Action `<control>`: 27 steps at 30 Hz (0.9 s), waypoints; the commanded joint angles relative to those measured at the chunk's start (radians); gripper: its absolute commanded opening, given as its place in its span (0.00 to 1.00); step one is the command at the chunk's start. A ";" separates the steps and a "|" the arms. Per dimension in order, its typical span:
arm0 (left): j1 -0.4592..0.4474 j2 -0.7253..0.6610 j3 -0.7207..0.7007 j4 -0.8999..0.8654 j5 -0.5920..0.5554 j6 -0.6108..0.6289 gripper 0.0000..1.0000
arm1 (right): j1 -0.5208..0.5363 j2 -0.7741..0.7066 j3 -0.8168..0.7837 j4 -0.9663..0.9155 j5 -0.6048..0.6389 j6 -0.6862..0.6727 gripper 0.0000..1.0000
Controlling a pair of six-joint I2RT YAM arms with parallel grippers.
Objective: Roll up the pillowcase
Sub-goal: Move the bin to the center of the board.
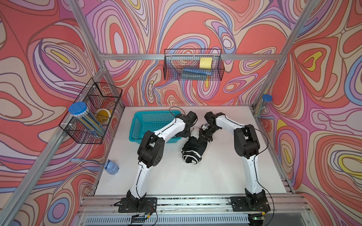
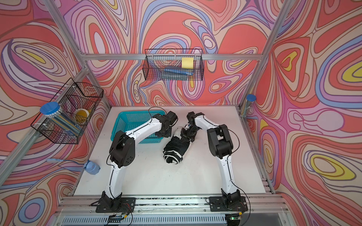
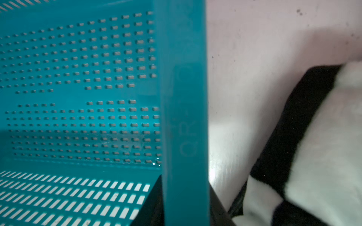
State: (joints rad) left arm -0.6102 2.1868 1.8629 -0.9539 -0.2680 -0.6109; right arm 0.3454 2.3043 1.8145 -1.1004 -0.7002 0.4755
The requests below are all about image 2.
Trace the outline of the black white checkered pillowcase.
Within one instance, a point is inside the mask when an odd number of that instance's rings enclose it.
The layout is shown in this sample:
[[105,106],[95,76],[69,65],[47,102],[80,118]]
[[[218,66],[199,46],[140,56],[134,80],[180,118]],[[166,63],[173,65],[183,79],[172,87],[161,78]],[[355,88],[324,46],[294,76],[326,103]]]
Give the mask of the black white checkered pillowcase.
[[168,164],[179,164],[183,161],[186,152],[191,148],[192,142],[185,135],[186,129],[178,127],[171,140],[163,149],[163,158]]

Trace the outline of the teal plastic basket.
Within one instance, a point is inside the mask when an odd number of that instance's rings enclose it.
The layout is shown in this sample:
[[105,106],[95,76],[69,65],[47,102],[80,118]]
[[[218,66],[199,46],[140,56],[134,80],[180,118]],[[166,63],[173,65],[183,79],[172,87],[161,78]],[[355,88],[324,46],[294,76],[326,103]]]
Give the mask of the teal plastic basket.
[[[164,115],[166,114],[163,110],[152,110],[150,111],[151,115],[154,116],[156,114]],[[118,114],[118,117],[115,121],[112,134],[110,137],[110,140],[113,141],[114,137],[117,132],[122,131],[130,131],[133,130],[142,124],[148,122],[151,119],[151,116],[146,111],[127,111],[127,112],[121,112]],[[152,135],[148,136],[144,140],[142,140],[139,144],[155,144],[160,143],[163,137],[158,137],[153,133]]]

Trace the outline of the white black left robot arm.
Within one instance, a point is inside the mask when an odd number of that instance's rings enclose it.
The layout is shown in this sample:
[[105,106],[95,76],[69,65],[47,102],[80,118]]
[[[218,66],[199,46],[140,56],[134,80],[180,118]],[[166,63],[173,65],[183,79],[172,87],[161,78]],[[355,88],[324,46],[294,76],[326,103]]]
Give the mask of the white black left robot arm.
[[164,115],[151,116],[145,123],[132,130],[119,131],[115,134],[107,158],[110,161],[111,171],[104,196],[112,201],[121,197],[126,169],[135,159],[136,146],[152,134],[158,137],[170,137],[172,127],[177,120],[176,113],[169,111]]

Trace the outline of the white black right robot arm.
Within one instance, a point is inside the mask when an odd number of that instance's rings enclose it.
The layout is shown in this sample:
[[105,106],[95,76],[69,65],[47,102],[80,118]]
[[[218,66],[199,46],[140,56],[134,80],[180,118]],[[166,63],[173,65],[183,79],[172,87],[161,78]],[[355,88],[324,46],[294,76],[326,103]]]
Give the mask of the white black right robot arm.
[[195,140],[199,130],[207,132],[209,150],[218,160],[219,171],[222,179],[221,201],[227,210],[241,201],[240,190],[234,184],[232,172],[233,142],[230,131],[225,124],[217,124],[208,119],[203,113],[189,112],[187,114],[188,126],[182,129],[182,138]]

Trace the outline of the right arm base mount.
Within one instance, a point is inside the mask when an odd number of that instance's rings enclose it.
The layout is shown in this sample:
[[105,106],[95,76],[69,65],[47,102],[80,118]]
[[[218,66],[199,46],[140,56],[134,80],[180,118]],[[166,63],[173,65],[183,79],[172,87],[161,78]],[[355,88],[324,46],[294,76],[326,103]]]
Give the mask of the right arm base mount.
[[236,211],[244,213],[248,211],[248,203],[246,198],[241,196],[238,189],[234,193],[225,193],[222,190],[221,196],[208,197],[208,203],[211,212]]

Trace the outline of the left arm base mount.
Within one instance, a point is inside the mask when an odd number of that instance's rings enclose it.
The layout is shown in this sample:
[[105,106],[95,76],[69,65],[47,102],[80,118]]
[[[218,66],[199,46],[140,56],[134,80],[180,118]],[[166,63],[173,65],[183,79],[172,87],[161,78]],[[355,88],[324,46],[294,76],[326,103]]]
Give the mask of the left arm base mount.
[[96,206],[97,213],[130,213],[134,211],[136,198],[134,197],[122,197],[119,195],[113,199],[106,195],[103,191],[101,198]]

